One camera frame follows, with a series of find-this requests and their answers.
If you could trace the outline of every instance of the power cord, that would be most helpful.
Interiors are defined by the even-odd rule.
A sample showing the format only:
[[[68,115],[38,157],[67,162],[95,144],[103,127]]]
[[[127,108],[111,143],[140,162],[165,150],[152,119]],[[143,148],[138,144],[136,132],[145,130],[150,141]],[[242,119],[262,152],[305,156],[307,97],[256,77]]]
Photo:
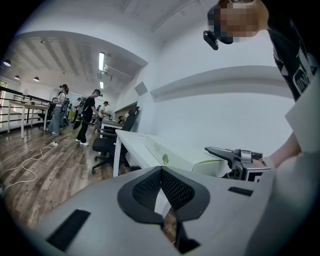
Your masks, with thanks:
[[[10,188],[10,187],[12,187],[12,186],[14,186],[14,185],[16,185],[16,184],[19,184],[19,183],[27,183],[27,182],[34,182],[34,181],[38,178],[37,174],[35,174],[32,170],[29,170],[29,169],[25,168],[25,167],[24,167],[24,163],[27,162],[27,161],[29,161],[29,160],[36,160],[36,161],[41,160],[41,159],[43,158],[43,156],[44,156],[44,155],[43,155],[43,152],[42,152],[44,149],[52,149],[52,150],[53,150],[53,149],[56,149],[56,148],[58,147],[58,144],[59,144],[62,140],[66,139],[66,138],[73,138],[73,139],[75,139],[75,137],[66,136],[66,137],[63,137],[62,139],[60,139],[60,140],[57,141],[57,142],[56,142],[56,141],[53,141],[53,142],[51,142],[48,146],[41,147],[39,154],[35,154],[35,155],[32,156],[31,158],[23,161],[23,163],[20,164],[20,166],[5,170],[5,171],[0,175],[0,178],[1,178],[7,171],[12,171],[12,170],[18,169],[18,168],[20,168],[20,167],[22,167],[22,168],[25,169],[26,171],[29,171],[29,172],[33,173],[33,174],[35,175],[35,178],[32,179],[32,180],[22,180],[22,181],[18,181],[18,182],[14,183],[14,184],[11,184],[11,185],[7,186],[4,190],[3,190],[3,186],[2,186],[1,183],[0,183],[0,197],[3,198],[3,197],[5,196],[5,194],[6,194],[7,189]]]

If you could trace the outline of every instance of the black pants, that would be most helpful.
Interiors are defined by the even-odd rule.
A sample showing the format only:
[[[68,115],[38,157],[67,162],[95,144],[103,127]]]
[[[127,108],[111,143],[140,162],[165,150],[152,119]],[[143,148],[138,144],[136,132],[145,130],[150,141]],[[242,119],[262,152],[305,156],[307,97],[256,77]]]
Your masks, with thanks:
[[[74,123],[76,121],[77,117],[78,117],[78,109],[75,111],[74,119],[73,119],[72,123]]]
[[[81,141],[82,143],[85,143],[87,142],[87,139],[86,139],[86,132],[88,130],[88,125],[89,125],[89,121],[83,119],[82,120],[82,126],[81,126],[81,129],[78,133],[78,136],[76,137],[77,140]]]

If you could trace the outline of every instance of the wooden floor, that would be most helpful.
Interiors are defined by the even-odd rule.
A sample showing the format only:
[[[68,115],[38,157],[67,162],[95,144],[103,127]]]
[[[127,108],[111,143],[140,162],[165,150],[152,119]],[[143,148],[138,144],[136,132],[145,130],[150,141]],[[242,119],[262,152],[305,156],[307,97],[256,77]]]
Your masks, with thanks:
[[[33,182],[19,183],[9,187],[4,201],[12,218],[30,228],[34,228],[39,220],[51,209],[57,207],[69,197],[95,182],[112,178],[112,167],[107,164],[96,169],[92,175],[91,168],[96,163],[94,157],[97,152],[92,150],[92,144],[98,137],[94,129],[89,126],[86,139],[89,146],[75,142],[79,129],[72,127],[61,129],[62,135],[53,136],[42,127],[0,135],[0,174],[5,170],[18,167],[21,163],[40,153],[40,148],[48,146],[52,141],[63,139],[57,148],[44,149],[42,160],[30,160],[23,166],[37,174]],[[128,169],[120,164],[119,175]],[[7,171],[0,179],[6,187],[18,181],[34,179],[34,174],[22,168]],[[171,242],[175,237],[175,217],[170,212],[165,218],[164,233]]]

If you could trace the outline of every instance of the wooden table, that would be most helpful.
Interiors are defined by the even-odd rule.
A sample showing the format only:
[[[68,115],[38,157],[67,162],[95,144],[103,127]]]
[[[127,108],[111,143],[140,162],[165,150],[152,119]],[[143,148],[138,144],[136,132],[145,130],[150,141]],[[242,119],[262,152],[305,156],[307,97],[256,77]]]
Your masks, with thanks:
[[[21,117],[21,138],[24,138],[24,133],[25,133],[25,110],[26,109],[32,109],[31,113],[31,127],[33,126],[33,120],[34,120],[34,110],[44,110],[45,115],[44,115],[44,123],[43,123],[43,130],[46,130],[46,123],[47,123],[47,115],[48,115],[48,106],[43,106],[43,105],[31,105],[31,104],[25,104],[22,102],[18,101],[12,101],[9,100],[9,106],[8,106],[8,133],[10,133],[10,109],[11,105],[16,105],[16,106],[22,106],[22,117]]]

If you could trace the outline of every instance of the black t-shirt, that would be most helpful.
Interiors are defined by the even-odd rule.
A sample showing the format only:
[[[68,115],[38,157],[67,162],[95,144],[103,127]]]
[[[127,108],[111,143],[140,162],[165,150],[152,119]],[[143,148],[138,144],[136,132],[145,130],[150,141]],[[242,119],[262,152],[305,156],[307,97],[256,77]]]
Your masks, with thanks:
[[[88,122],[88,120],[90,121],[92,118],[92,114],[93,114],[93,110],[92,110],[92,106],[95,106],[95,99],[90,96],[88,98],[86,98],[84,106],[83,106],[83,113],[85,114],[85,120]]]
[[[275,63],[296,101],[319,72],[317,1],[262,2],[269,12],[268,32]]]

